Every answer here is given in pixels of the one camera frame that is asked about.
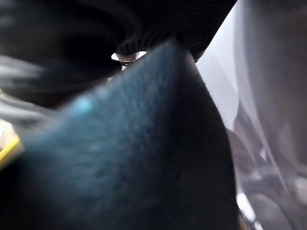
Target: felt material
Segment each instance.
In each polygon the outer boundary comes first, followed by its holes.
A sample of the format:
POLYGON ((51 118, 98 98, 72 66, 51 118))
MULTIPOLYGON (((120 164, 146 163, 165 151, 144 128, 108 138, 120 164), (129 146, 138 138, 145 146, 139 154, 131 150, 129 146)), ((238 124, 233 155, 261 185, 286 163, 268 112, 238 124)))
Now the felt material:
POLYGON ((1 230, 236 230, 223 123, 169 41, 33 134, 0 173, 1 230))

